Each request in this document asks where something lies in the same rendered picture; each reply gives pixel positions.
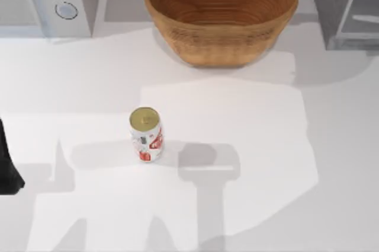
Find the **red and white can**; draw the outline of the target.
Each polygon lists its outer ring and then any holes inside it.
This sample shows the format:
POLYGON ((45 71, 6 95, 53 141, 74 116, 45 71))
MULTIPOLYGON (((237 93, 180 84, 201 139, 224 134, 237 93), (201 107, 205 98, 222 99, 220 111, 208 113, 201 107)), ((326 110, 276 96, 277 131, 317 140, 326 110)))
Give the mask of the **red and white can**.
POLYGON ((158 112, 151 107, 136 108, 129 117, 133 146, 143 162, 156 161, 163 151, 163 130, 158 112))

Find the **round microwave knob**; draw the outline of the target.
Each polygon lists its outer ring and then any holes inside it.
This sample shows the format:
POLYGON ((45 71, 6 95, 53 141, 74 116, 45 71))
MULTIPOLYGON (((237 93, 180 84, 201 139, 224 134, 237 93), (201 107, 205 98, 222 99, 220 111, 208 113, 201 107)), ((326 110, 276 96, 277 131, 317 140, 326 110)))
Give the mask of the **round microwave knob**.
POLYGON ((54 7, 55 13, 64 20, 73 20, 78 16, 78 9, 69 2, 56 4, 54 7))

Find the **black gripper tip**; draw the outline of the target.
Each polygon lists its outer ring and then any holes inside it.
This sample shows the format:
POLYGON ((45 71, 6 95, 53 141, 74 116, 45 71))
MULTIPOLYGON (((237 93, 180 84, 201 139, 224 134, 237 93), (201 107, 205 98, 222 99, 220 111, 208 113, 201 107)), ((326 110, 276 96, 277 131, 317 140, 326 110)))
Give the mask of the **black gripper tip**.
POLYGON ((4 124, 0 119, 0 195, 15 195, 24 186, 25 181, 11 159, 4 124))

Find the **brown woven basket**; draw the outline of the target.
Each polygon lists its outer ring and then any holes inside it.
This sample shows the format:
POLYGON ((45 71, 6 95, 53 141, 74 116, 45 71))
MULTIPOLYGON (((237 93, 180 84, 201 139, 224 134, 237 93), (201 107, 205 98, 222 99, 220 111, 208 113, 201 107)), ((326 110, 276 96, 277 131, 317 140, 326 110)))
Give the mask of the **brown woven basket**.
POLYGON ((144 0, 160 35, 186 63, 240 67, 271 48, 298 0, 144 0))

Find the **pale microwave oven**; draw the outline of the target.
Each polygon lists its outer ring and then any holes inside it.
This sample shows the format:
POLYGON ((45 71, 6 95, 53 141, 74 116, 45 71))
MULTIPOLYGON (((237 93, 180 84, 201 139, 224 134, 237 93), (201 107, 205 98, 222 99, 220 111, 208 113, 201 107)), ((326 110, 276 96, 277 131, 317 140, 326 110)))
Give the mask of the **pale microwave oven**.
POLYGON ((99 0, 0 0, 0 38, 91 37, 99 0), (78 9, 73 20, 60 18, 56 4, 69 2, 78 9))

